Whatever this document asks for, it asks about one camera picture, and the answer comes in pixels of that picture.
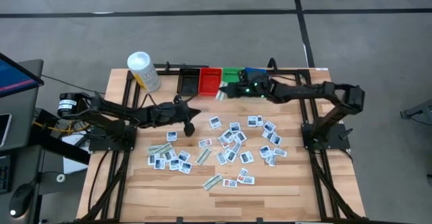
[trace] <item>plastic tray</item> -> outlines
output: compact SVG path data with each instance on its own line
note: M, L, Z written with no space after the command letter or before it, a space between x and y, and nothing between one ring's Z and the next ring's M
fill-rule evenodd
M203 96L216 96L221 79L221 68L201 68L198 92Z
M177 84L177 93L183 96L198 94L200 82L200 69L180 69Z
M238 72L242 71L244 68L239 67L227 67L222 68L222 81L223 82L239 82Z

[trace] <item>small card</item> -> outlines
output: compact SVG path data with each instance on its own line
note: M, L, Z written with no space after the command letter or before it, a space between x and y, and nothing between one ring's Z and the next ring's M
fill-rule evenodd
M170 160L170 162L169 162L169 170L170 171L178 170L180 168L180 163L181 163L181 160L179 160L179 159L172 159L172 160Z
M149 155L148 159L147 159L147 165L154 166L156 159L158 159L160 157L161 157L161 155L159 153Z
M163 153L163 157L165 157L165 159L167 161L170 161L172 159L176 159L177 158L176 150L171 149L171 150Z
M248 150L247 152L243 152L242 154L240 154L240 160L242 160L243 164L253 163L254 157L252 156L252 153Z
M279 146L281 144L282 138L278 136L276 133L274 133L271 138L270 142L275 144L276 146Z
M222 134L222 137L225 139L226 142L231 143L234 139L232 138L232 132L231 130L227 130Z
M262 158L266 158L271 155L271 150L269 146L263 146L259 148L259 154Z
M222 147L224 149L230 146L230 144L225 141L225 138L223 136L219 137L217 140L222 144Z
M256 117L256 126L264 126L264 121L263 121L263 116L261 116L261 115L258 115L257 117Z
M229 123L229 130L231 130L232 133L236 133L239 132L240 129L240 122L233 122L233 123Z
M185 163L189 160L189 158L190 158L190 154L185 152L184 150L182 150L178 155L178 159Z
M187 174L189 174L191 168L192 168L192 164L182 162L182 164L180 164L179 171L181 171L182 173L187 173Z
M200 148L208 147L208 146L210 146L210 145L211 145L211 139L200 140L200 141L198 142L198 146L199 146Z
M267 130L264 130L264 132L263 132L263 137L264 138L266 138L266 139L268 139L268 140L270 140L271 139L271 137L274 135L275 133L274 132L269 132L269 131L267 131Z
M275 128L276 128L276 125L274 125L273 123L271 123L270 121L268 121L267 123L265 123L264 128L268 132L273 132L275 130Z
M165 159L156 159L154 169L165 169Z
M220 165L225 165L227 163L227 160L225 159L225 156L222 152L217 153L216 158Z
M240 170L240 173L238 174L237 181L240 182L240 183L243 183L244 178L245 178L247 175L248 175L248 170L242 168L242 170Z
M236 143L242 143L243 141L247 140L246 136L244 135L243 132L238 132L237 134L234 134L232 136L232 138L234 138L234 141Z
M222 186L223 187L230 187L230 188L237 188L237 181L236 180L230 180L230 179L224 179Z
M257 126L258 126L258 117L248 116L248 127L257 127Z
M212 129L216 129L222 126L222 122L218 116L210 118L209 121Z
M225 155L225 159L227 159L233 163L234 160L236 160L236 157L237 157L237 154L234 151L228 149L227 154Z
M242 184L254 184L255 185L255 177L246 176Z
M177 132L167 132L167 141L176 141L177 140Z

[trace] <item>wooden tabletop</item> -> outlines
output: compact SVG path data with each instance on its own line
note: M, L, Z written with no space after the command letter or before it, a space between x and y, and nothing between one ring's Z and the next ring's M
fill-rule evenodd
M122 103L127 72L126 69L111 71L105 99ZM310 74L313 83L330 81L327 70L310 69ZM161 80L161 88L152 93L155 102L172 101L176 95L178 77L161 76ZM292 83L284 79L278 78L278 80ZM145 94L144 91L140 93L139 104ZM214 97L198 96L188 104L189 107L202 111L192 120L196 129L192 137L187 138L184 135L182 123L160 128L138 129L136 147L130 155L120 221L173 222L176 217L183 217L185 221L256 221L257 217L263 217L266 221L320 220L311 164L308 153L303 148L300 133L302 115L298 100L276 105L261 98L216 101ZM325 100L317 100L317 105L320 115L333 108L332 104ZM309 119L312 119L309 106L308 112ZM262 128L247 126L248 115L262 115L264 121L271 121L276 125L276 132L282 137L280 148L288 151L288 157L277 157L275 167L265 164L259 154L259 147L269 145L273 149L274 145L261 136ZM222 127L212 130L209 119L214 116L220 117ZM237 158L234 163L229 162L221 166L216 159L216 154L223 149L217 137L228 129L229 122L235 121L241 123L242 131L248 138L240 152L250 150L254 162L243 165ZM154 170L153 166L147 165L147 148L166 143L166 133L171 130L178 132L178 140L173 142L177 154L185 150L192 155L189 160L192 163L189 175L170 171L169 168ZM198 141L206 138L211 138L213 141L212 153L202 165L197 165L195 160L201 151ZM351 160L338 150L327 152L334 186L352 209L364 216ZM103 152L96 152L91 156L77 218L87 213L90 187L102 155ZM103 162L96 180L92 205L105 189L110 159L111 153ZM242 167L249 170L248 175L255 176L255 185L238 184L237 188L224 188L222 183L219 183L209 191L205 191L202 187L203 183L217 173L226 179L236 179ZM324 186L323 193L327 213L330 215L329 198ZM117 190L114 190L109 217L113 216L113 203L116 196Z

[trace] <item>plastic container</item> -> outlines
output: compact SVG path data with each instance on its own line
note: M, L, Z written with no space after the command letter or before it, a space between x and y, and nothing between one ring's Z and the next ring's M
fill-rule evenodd
M201 68L198 92L203 96L216 96L222 80L221 68Z
M223 82L239 82L238 72L241 72L244 68L240 67L227 67L222 68L222 81Z
M200 82L199 69L180 69L177 84L177 93L183 96L193 96L198 94L198 85Z
M137 83L147 92L154 92L161 86L161 80L147 53L135 52L131 54L128 57L128 67L134 74Z

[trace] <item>power cord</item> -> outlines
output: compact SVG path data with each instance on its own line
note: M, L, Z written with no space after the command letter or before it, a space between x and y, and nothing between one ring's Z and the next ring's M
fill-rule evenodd
M57 79L57 78L53 78L53 77L51 77L51 76L46 76L46 75L42 75L42 76L45 77L45 78L49 78L49 79L51 79L51 80L55 80L55 81L61 82L61 83L63 83L63 84L69 85L69 86L73 86L73 87L79 88L79 89L81 89L81 90L86 90L86 91L88 91L88 92L97 92L97 93L99 93L99 94L105 94L104 92L98 92L98 91L96 91L96 90L90 90L90 89L87 89L87 88L83 88L83 87L81 87L81 86L76 86L76 85L70 84L70 83L68 83L68 82L64 82L64 81L62 81L62 80L59 80L59 79Z

